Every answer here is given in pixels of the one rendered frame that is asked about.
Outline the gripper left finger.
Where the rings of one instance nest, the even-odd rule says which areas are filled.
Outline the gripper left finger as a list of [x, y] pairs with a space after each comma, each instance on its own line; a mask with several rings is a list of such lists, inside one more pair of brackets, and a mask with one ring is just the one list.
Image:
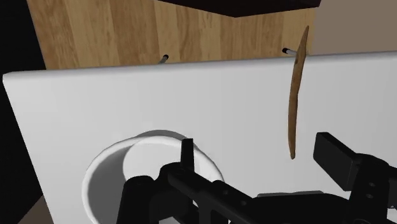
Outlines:
[[183, 139], [181, 160], [164, 165], [157, 179], [125, 182], [116, 224], [159, 224], [169, 217], [181, 224], [259, 224], [251, 197], [195, 172], [193, 146], [192, 139]]

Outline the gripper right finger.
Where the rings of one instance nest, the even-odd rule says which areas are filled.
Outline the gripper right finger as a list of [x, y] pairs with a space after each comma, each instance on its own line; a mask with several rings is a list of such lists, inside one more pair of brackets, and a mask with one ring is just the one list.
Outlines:
[[350, 192], [342, 224], [397, 224], [387, 210], [397, 203], [391, 183], [397, 170], [373, 155], [356, 153], [328, 132], [318, 132], [314, 160], [345, 192]]

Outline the white cup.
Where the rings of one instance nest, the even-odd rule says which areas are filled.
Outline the white cup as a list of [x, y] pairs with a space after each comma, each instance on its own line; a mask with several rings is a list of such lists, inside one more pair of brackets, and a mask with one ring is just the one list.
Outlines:
[[171, 130], [150, 130], [117, 142], [99, 153], [88, 166], [82, 201], [93, 224], [116, 224], [123, 185], [129, 178], [157, 179], [160, 168], [180, 161], [181, 141]]

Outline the long thin wooden spatula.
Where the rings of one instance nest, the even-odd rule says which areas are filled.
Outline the long thin wooden spatula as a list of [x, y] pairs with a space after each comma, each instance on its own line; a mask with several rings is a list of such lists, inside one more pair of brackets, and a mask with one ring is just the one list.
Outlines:
[[307, 38], [309, 35], [309, 26], [303, 32], [298, 50], [296, 51], [293, 73], [291, 77], [291, 85], [289, 91], [288, 104], [288, 146], [290, 158], [296, 157], [296, 123], [298, 113], [298, 94], [302, 81], [303, 67], [307, 56]]

